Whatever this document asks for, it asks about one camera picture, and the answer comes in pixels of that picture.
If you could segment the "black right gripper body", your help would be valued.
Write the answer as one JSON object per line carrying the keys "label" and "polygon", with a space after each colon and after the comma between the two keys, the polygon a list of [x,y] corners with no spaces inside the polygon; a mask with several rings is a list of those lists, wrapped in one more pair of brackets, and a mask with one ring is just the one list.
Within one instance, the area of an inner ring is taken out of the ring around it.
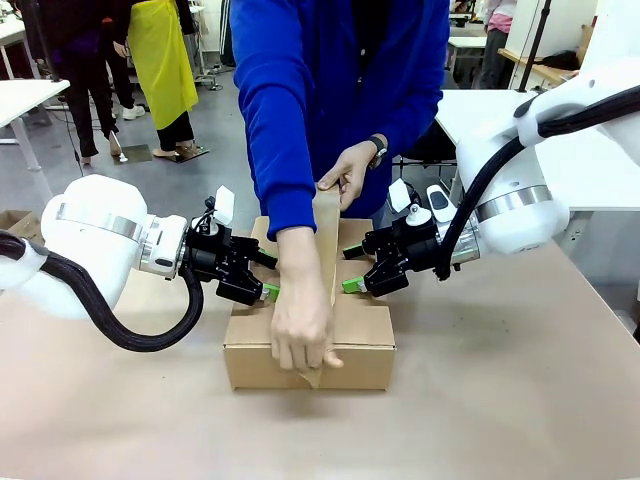
{"label": "black right gripper body", "polygon": [[390,227],[367,232],[363,249],[375,256],[375,262],[364,275],[366,290],[381,297],[408,287],[407,271],[433,268],[439,251],[437,234],[435,222],[419,226],[393,222]]}

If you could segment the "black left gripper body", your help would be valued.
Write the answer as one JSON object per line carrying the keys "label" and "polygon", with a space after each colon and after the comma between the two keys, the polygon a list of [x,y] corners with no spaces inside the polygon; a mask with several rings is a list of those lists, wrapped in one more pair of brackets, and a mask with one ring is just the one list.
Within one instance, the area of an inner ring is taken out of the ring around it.
{"label": "black left gripper body", "polygon": [[185,238],[185,268],[201,282],[216,280],[219,297],[254,305],[261,299],[263,283],[251,271],[252,262],[264,264],[264,252],[254,238],[235,236],[219,226],[213,235],[190,227]]}

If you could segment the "person's right hand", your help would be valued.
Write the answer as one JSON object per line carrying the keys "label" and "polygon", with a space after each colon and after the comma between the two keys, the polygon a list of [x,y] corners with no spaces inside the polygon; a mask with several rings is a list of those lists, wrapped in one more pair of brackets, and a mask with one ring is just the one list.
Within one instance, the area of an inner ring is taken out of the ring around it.
{"label": "person's right hand", "polygon": [[284,370],[344,363],[333,349],[333,314],[319,276],[282,275],[271,322],[272,356]]}

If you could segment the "person's left hand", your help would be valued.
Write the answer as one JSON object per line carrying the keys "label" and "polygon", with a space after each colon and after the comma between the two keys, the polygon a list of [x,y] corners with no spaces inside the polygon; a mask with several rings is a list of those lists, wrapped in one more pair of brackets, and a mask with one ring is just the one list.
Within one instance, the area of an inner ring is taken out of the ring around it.
{"label": "person's left hand", "polygon": [[320,190],[339,186],[342,212],[360,196],[367,169],[376,153],[377,147],[370,140],[351,146],[339,155],[334,166],[318,182]]}

